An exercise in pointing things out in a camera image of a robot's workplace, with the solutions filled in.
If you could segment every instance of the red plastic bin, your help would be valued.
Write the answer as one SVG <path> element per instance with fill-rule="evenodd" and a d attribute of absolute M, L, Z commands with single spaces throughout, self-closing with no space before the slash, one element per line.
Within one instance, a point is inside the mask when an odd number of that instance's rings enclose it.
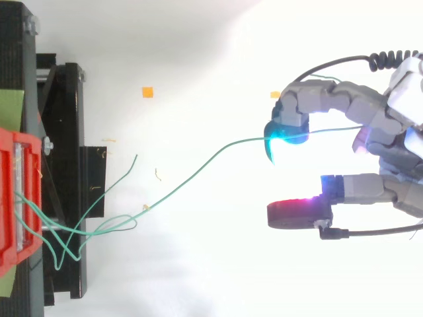
<path fill-rule="evenodd" d="M 42 245 L 41 239 L 24 231 L 24 244 L 17 251 L 15 217 L 14 144 L 23 146 L 24 195 L 41 208 L 41 140 L 24 133 L 0 128 L 0 277 L 14 265 L 31 256 Z M 38 234 L 42 234 L 41 219 L 24 204 L 23 219 Z"/>

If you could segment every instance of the black panel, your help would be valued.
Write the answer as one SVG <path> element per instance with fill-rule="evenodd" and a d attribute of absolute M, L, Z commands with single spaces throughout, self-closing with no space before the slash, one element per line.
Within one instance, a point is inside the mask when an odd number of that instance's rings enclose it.
<path fill-rule="evenodd" d="M 50 69 L 55 65 L 55 54 L 37 54 L 37 69 Z"/>
<path fill-rule="evenodd" d="M 21 130 L 38 135 L 35 39 L 23 30 L 29 15 L 22 3 L 0 1 L 0 89 L 25 91 Z M 0 316 L 44 316 L 41 258 L 39 249 L 17 266 L 11 298 L 0 298 Z"/>

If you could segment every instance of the screw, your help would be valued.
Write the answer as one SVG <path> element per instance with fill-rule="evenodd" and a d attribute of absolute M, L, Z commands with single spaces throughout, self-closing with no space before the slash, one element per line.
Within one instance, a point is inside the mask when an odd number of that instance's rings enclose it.
<path fill-rule="evenodd" d="M 54 149 L 54 144 L 50 141 L 49 137 L 45 137 L 42 140 L 42 150 L 45 155 L 50 155 L 51 150 Z"/>
<path fill-rule="evenodd" d="M 82 69 L 78 72 L 78 79 L 81 83 L 85 83 L 87 81 L 87 73 Z"/>
<path fill-rule="evenodd" d="M 40 20 L 34 15 L 27 16 L 24 21 L 24 31 L 31 36 L 39 35 Z"/>

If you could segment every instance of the green wire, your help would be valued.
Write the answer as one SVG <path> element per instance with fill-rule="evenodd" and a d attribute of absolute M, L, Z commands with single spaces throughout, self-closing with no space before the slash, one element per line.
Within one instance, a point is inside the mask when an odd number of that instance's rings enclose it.
<path fill-rule="evenodd" d="M 281 139 L 294 139 L 296 137 L 303 137 L 306 135 L 310 135 L 310 134 L 317 134 L 317 133 L 324 133 L 324 132 L 333 132 L 333 131 L 347 131 L 347 130 L 353 130 L 353 129 L 360 129 L 362 128 L 361 126 L 357 126 L 357 127 L 342 127 L 342 128 L 335 128 L 335 129 L 322 129 L 322 130 L 317 130 L 317 131 L 312 131 L 310 133 L 302 133 L 302 134 L 298 134 L 298 135 L 291 135 L 291 136 L 287 136 L 287 137 L 283 137 Z M 81 259 L 81 250 L 82 248 L 85 246 L 85 244 L 93 237 L 93 236 L 98 236 L 101 234 L 106 234 L 109 232 L 113 232 L 116 229 L 126 225 L 127 223 L 131 222 L 131 221 L 135 221 L 137 218 L 141 217 L 142 215 L 146 214 L 148 211 L 152 210 L 153 208 L 155 208 L 156 206 L 160 205 L 162 202 L 164 202 L 165 200 L 167 200 L 168 198 L 170 198 L 170 196 L 172 196 L 173 194 L 175 194 L 179 189 L 181 189 L 183 186 L 185 186 L 187 183 L 189 183 L 189 181 L 191 181 L 193 178 L 195 178 L 212 160 L 214 160 L 216 158 L 217 155 L 219 155 L 220 153 L 222 153 L 224 150 L 228 149 L 229 147 L 232 147 L 233 145 L 238 145 L 241 143 L 246 143 L 246 142 L 251 142 L 251 141 L 268 141 L 270 139 L 273 139 L 273 137 L 255 137 L 255 138 L 251 138 L 251 139 L 243 139 L 243 140 L 239 140 L 239 141 L 235 141 L 232 143 L 229 143 L 227 145 L 225 145 L 224 147 L 222 147 L 220 150 L 218 150 L 218 152 L 216 152 L 206 163 L 204 163 L 195 173 L 193 173 L 193 175 L 191 175 L 188 179 L 186 179 L 183 183 L 181 183 L 181 185 L 179 185 L 178 187 L 176 187 L 173 191 L 171 191 L 169 194 L 167 194 L 165 197 L 161 198 L 159 201 L 157 201 L 156 203 L 154 203 L 150 208 L 142 211 L 141 213 L 138 213 L 137 215 L 134 216 L 130 216 L 130 215 L 120 215 L 120 216 L 116 216 L 113 218 L 110 218 L 109 220 L 103 222 L 100 226 L 98 226 L 93 232 L 85 232 L 85 231 L 81 231 L 81 230 L 77 230 L 77 227 L 81 224 L 81 222 L 83 221 L 83 219 L 88 215 L 89 211 L 117 184 L 119 184 L 131 171 L 132 168 L 134 167 L 134 164 L 137 160 L 137 156 L 135 156 L 135 159 L 131 165 L 131 168 L 128 170 L 128 172 L 123 175 L 116 183 L 114 183 L 110 188 L 108 188 L 89 208 L 88 210 L 85 212 L 85 214 L 81 217 L 81 219 L 79 220 L 79 222 L 77 223 L 77 225 L 75 226 L 74 229 L 71 228 L 67 228 L 65 226 L 62 226 L 59 223 L 56 223 L 54 221 L 52 221 L 51 219 L 49 219 L 41 210 L 40 208 L 38 208 L 38 206 L 27 200 L 27 198 L 25 198 L 24 196 L 22 196 L 19 193 L 16 193 L 23 202 L 25 202 L 26 204 L 28 204 L 31 209 L 44 221 L 44 223 L 46 224 L 46 226 L 51 230 L 51 232 L 53 233 L 53 235 L 57 238 L 58 242 L 60 243 L 60 245 L 63 247 L 63 254 L 61 257 L 61 261 L 59 263 L 59 265 L 57 265 L 57 256 L 54 252 L 54 249 L 52 248 L 52 245 L 42 236 L 40 236 L 39 234 L 37 234 L 36 232 L 34 232 L 31 228 L 29 228 L 26 223 L 23 221 L 23 219 L 15 212 L 15 215 L 18 219 L 18 221 L 20 223 L 22 223 L 22 225 L 24 226 L 24 228 L 29 231 L 30 233 L 32 233 L 33 235 L 37 236 L 38 238 L 41 238 L 46 245 L 48 246 L 48 248 L 50 249 L 50 251 L 53 254 L 54 257 L 54 261 L 55 261 L 55 269 L 59 270 L 60 267 L 63 265 L 63 260 L 65 257 L 65 254 L 68 253 L 75 261 L 79 261 Z M 118 225 L 115 225 L 109 229 L 106 230 L 100 230 L 106 223 L 109 223 L 110 221 L 113 221 L 115 219 L 118 219 L 120 217 L 129 217 L 129 219 L 127 219 L 126 221 L 121 222 Z M 54 230 L 52 230 L 50 225 L 55 225 L 58 228 L 61 228 L 62 230 L 65 231 L 69 231 L 71 232 L 67 243 L 64 244 L 64 242 L 60 239 L 60 237 L 56 234 L 56 232 L 54 232 Z M 69 246 L 69 242 L 71 240 L 71 237 L 73 236 L 73 234 L 82 234 L 82 235 L 87 235 L 89 236 L 88 239 L 86 239 L 86 241 L 84 241 L 82 243 L 82 245 L 79 248 L 79 255 L 75 256 L 75 254 L 73 254 L 71 252 L 71 250 L 68 248 Z"/>
<path fill-rule="evenodd" d="M 318 75 L 318 74 L 311 74 L 310 76 L 312 77 L 318 77 L 318 78 L 324 78 L 324 79 L 332 79 L 334 81 L 338 81 L 338 82 L 342 82 L 340 79 L 333 77 L 333 76 L 323 76 L 323 75 Z"/>

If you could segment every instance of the white background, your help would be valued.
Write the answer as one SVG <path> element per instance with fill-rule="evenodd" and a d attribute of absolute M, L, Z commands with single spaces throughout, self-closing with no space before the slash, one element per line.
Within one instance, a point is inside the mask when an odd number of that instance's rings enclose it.
<path fill-rule="evenodd" d="M 85 144 L 108 146 L 108 186 L 139 155 L 106 197 L 107 217 L 140 212 L 223 145 L 262 136 L 270 91 L 305 70 L 423 45 L 421 1 L 26 5 L 41 21 L 38 52 L 87 72 Z M 373 74 L 354 62 L 321 74 L 383 92 L 391 71 Z M 143 98 L 150 86 L 154 98 Z M 349 125 L 329 113 L 313 116 L 311 129 Z M 46 316 L 421 316 L 423 234 L 322 242 L 314 230 L 267 226 L 268 203 L 313 195 L 321 174 L 377 172 L 377 158 L 352 153 L 355 133 L 280 145 L 276 167 L 262 142 L 227 150 L 135 230 L 94 238 L 87 294 L 56 296 Z M 352 230 L 416 222 L 389 204 L 333 209 L 334 225 Z M 89 229 L 98 224 L 89 221 Z"/>

